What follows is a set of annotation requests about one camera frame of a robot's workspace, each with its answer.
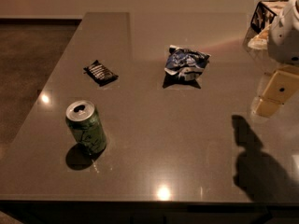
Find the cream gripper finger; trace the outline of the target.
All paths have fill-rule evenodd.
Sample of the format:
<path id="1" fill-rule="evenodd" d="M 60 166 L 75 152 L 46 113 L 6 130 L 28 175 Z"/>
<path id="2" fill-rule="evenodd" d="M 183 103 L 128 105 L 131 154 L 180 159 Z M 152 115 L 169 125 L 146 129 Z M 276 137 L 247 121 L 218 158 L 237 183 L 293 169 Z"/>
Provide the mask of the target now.
<path id="1" fill-rule="evenodd" d="M 253 103 L 252 111 L 258 116 L 270 118 L 280 109 L 280 107 L 280 103 L 258 97 Z"/>
<path id="2" fill-rule="evenodd" d="M 299 76 L 285 71 L 276 71 L 271 76 L 263 98 L 279 104 L 284 104 L 299 90 Z"/>

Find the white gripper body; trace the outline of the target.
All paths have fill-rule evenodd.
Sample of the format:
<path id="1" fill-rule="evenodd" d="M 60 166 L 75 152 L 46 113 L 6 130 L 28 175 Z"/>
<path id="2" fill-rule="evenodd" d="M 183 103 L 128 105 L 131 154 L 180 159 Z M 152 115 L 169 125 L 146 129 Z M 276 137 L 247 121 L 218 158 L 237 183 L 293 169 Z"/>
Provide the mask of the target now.
<path id="1" fill-rule="evenodd" d="M 289 0 L 269 29 L 268 53 L 279 63 L 299 64 L 299 0 Z"/>

